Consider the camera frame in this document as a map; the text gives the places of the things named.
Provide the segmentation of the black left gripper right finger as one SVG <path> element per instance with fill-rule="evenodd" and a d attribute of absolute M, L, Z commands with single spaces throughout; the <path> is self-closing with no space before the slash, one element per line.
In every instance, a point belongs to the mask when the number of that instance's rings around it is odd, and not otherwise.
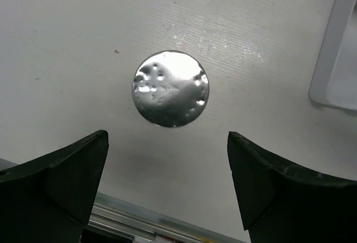
<path fill-rule="evenodd" d="M 356 182 L 303 167 L 228 134 L 243 228 L 251 242 L 355 242 Z"/>

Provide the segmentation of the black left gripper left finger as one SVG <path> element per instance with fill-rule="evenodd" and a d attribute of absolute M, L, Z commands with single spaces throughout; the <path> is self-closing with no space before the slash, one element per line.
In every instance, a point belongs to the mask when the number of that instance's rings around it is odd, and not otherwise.
<path fill-rule="evenodd" d="M 79 242 L 109 149 L 96 131 L 1 171 L 1 242 Z"/>

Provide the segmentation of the blue-label pepper shaker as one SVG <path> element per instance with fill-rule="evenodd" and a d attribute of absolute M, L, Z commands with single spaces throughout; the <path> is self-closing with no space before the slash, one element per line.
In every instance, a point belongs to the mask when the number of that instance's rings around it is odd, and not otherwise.
<path fill-rule="evenodd" d="M 178 128 L 196 120 L 208 104 L 209 79 L 189 54 L 166 50 L 138 66 L 131 87 L 137 111 L 149 122 Z"/>

